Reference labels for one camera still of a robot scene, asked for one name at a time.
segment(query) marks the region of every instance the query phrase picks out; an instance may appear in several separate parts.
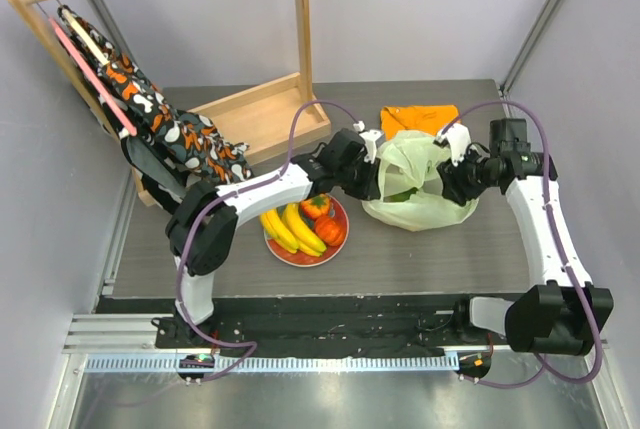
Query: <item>white wall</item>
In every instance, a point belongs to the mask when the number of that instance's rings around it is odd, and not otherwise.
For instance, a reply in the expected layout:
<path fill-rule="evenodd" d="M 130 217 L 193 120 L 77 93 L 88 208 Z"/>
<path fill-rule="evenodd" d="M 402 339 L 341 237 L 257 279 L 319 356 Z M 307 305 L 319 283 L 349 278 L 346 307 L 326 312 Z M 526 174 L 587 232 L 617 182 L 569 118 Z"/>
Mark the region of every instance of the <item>white wall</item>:
<path fill-rule="evenodd" d="M 106 0 L 163 86 L 298 69 L 293 0 Z M 544 0 L 311 0 L 316 82 L 501 80 Z"/>
<path fill-rule="evenodd" d="M 90 14 L 84 0 L 65 1 Z M 119 152 L 0 0 L 3 428 L 44 426 L 71 315 L 96 295 L 127 174 Z"/>
<path fill-rule="evenodd" d="M 638 0 L 566 0 L 511 94 L 542 116 L 578 252 L 595 284 L 613 293 L 606 334 L 635 411 L 640 403 L 639 27 Z"/>

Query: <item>wooden rack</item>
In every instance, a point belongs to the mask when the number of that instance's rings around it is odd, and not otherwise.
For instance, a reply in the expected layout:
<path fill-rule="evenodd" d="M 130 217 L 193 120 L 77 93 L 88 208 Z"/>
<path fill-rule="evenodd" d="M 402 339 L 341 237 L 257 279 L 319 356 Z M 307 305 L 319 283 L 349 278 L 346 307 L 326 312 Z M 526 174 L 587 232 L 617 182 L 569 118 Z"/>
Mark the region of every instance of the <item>wooden rack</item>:
<path fill-rule="evenodd" d="M 60 66 L 91 111 L 105 127 L 110 128 L 98 100 L 85 87 L 82 76 L 58 44 L 49 23 L 34 9 L 35 2 L 46 0 L 8 1 Z M 286 152 L 294 113 L 303 103 L 314 99 L 311 86 L 309 0 L 295 0 L 295 4 L 300 71 L 191 109 L 191 112 L 201 113 L 213 119 L 220 132 L 230 141 L 250 144 L 246 156 L 251 164 Z M 330 130 L 331 124 L 324 110 L 319 104 L 315 104 L 298 120 L 295 146 L 299 147 L 322 138 L 328 135 Z M 152 205 L 153 199 L 142 189 L 135 171 L 134 180 L 142 201 Z"/>

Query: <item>orange cloth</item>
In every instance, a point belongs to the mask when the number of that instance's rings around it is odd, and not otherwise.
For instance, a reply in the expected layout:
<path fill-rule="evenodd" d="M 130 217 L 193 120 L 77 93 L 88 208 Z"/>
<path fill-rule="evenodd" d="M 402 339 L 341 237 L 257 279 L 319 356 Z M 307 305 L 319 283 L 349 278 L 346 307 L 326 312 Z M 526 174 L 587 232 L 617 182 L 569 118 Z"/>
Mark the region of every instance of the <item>orange cloth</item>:
<path fill-rule="evenodd" d="M 387 106 L 380 111 L 381 128 L 387 141 L 398 131 L 417 129 L 435 136 L 458 115 L 456 106 Z"/>

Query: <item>patterned garment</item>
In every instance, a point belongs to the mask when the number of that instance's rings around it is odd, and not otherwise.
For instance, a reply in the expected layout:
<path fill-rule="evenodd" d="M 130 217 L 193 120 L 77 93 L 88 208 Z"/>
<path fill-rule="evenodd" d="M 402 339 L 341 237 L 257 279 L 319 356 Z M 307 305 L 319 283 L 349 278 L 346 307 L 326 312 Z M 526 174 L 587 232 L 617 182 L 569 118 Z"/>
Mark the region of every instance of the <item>patterned garment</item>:
<path fill-rule="evenodd" d="M 94 26 L 69 7 L 64 8 L 71 12 L 103 50 L 110 63 L 101 66 L 82 39 L 70 29 L 74 44 L 82 50 L 87 62 L 104 80 L 105 85 L 124 101 L 130 109 L 127 114 L 129 117 L 133 115 L 133 122 L 141 129 L 142 137 L 161 156 L 168 156 L 179 171 L 186 169 L 214 184 L 239 182 L 251 177 L 251 169 L 244 158 L 244 152 L 248 148 L 246 144 L 229 143 L 209 118 L 171 106 L 158 87 L 127 54 L 119 51 Z"/>

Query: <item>pumpkin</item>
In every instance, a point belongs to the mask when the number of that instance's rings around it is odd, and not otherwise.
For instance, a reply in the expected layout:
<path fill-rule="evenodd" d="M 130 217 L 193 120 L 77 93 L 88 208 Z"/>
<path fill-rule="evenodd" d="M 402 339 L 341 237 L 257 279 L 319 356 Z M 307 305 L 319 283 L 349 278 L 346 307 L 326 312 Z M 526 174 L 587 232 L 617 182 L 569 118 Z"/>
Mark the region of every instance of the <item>pumpkin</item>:
<path fill-rule="evenodd" d="M 346 228 L 327 215 L 316 219 L 313 231 L 330 246 L 339 246 L 347 237 Z"/>
<path fill-rule="evenodd" d="M 320 216 L 329 214 L 331 210 L 331 199 L 329 199 L 329 196 L 326 194 L 320 194 L 319 196 L 302 201 L 300 203 L 300 209 L 305 216 L 315 221 Z"/>

